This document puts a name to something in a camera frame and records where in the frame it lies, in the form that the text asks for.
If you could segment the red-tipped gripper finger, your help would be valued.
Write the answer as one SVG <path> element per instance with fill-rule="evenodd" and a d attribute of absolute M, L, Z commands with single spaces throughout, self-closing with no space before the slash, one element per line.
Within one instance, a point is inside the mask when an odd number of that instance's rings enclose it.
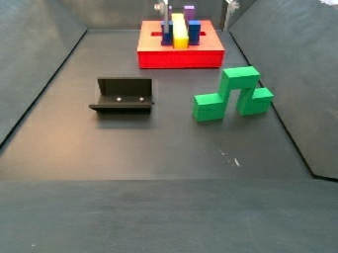
<path fill-rule="evenodd" d="M 164 16 L 164 22 L 169 20 L 169 0 L 157 0 L 155 10 Z"/>
<path fill-rule="evenodd" d="M 240 8 L 240 4 L 236 0 L 224 0 L 225 7 L 225 18 L 224 18 L 224 29 L 228 29 L 229 20 L 233 12 Z"/>

